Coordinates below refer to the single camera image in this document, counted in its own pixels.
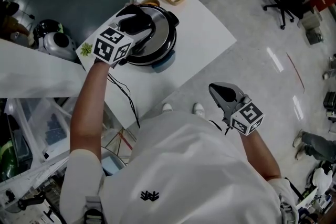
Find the white floor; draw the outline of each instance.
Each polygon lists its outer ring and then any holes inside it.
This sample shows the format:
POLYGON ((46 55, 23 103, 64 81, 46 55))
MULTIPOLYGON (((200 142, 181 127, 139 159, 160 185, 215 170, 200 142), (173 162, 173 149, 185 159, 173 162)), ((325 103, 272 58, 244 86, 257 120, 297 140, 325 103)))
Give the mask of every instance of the white floor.
MULTIPOLYGON (((200 1, 228 28, 237 43, 162 103, 169 102, 175 110, 191 111, 193 103, 200 102, 207 117, 224 129, 223 113, 211 98, 208 85, 219 81, 238 85, 266 114, 258 130, 278 161, 282 175, 303 191, 306 176, 318 162, 309 156, 295 160, 292 141, 298 131, 304 129, 336 140, 328 133, 330 122, 323 108, 326 92, 335 90, 336 83, 335 79, 322 80, 328 58, 336 52, 335 20, 328 9, 321 13, 324 42, 311 46, 297 26, 297 19, 294 23, 287 20, 286 29, 281 30, 280 13, 274 9, 263 11, 262 6, 270 0, 200 1)), ((144 118, 157 115, 162 103, 144 118)), ((228 137, 242 149, 236 131, 230 131, 228 137)))

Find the white table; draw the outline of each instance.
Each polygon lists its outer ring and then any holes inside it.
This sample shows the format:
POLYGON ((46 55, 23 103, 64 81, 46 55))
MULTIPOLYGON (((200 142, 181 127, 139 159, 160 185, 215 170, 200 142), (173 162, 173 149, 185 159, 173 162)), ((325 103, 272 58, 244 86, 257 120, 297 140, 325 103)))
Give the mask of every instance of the white table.
MULTIPOLYGON (((161 73, 154 73, 151 67, 138 67, 129 63, 110 69, 110 74, 131 90, 139 118, 236 42, 226 27, 198 0, 185 0, 177 6, 165 0, 159 1, 161 7, 174 13, 180 21, 176 28, 174 63, 161 73)), ((113 19, 114 15, 105 24, 110 24, 113 19)), ((93 44, 97 31, 85 42, 93 44)), ((89 71, 95 57, 83 57, 80 54, 81 46, 76 53, 85 70, 89 71)), ((105 102, 124 128, 135 122, 129 100, 110 82, 105 102)))

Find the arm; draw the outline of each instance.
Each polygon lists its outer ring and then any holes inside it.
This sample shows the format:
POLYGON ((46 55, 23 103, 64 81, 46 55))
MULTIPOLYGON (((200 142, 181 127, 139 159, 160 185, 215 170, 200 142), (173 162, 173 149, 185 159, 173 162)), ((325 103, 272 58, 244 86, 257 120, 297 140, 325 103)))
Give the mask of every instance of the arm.
POLYGON ((86 77, 71 118, 70 152, 89 150, 101 160, 100 136, 109 68, 107 63, 95 63, 86 77))
POLYGON ((266 180, 281 178, 279 165, 257 131, 240 135, 248 162, 266 180))

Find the power cord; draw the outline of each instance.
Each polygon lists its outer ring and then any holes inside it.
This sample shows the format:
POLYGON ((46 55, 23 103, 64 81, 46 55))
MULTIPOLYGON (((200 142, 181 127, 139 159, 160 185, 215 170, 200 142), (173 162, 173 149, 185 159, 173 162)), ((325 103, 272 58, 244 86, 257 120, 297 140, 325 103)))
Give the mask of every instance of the power cord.
POLYGON ((133 101, 132 101, 132 99, 131 99, 131 91, 130 91, 130 89, 129 89, 125 84, 123 84, 123 83, 119 82, 118 80, 116 80, 111 74, 108 74, 108 78, 107 78, 107 79, 108 79, 111 83, 115 84, 115 85, 122 91, 122 93, 125 94, 125 95, 127 96, 128 100, 130 101, 130 106, 131 106, 131 109, 132 109, 132 111, 133 111, 133 114, 134 114, 135 119, 136 119, 136 122, 137 122, 136 124, 137 124, 138 127, 140 128, 139 118, 138 118, 138 116, 137 116, 137 114, 136 114, 135 107, 134 107, 133 101), (120 86, 120 84, 121 84, 121 85, 124 85, 124 86, 127 88, 127 90, 128 90, 129 93, 126 93, 125 90, 123 89, 123 87, 120 86))

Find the white cloth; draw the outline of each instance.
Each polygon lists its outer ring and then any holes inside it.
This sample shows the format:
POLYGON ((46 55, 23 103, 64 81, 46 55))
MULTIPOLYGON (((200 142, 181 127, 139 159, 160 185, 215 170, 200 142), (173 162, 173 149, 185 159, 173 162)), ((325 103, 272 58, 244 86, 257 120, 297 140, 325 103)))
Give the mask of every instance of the white cloth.
POLYGON ((167 112, 142 122, 131 159, 104 177, 93 153, 73 151, 60 199, 67 223, 83 216, 85 196, 93 194, 113 224, 281 224, 280 193, 295 208, 286 179, 266 182, 224 133, 192 114, 167 112), (142 191, 160 197, 144 201, 142 191))
POLYGON ((323 168, 317 168, 313 174, 312 183, 318 188, 317 195, 324 194, 332 183, 332 171, 326 175, 323 168))

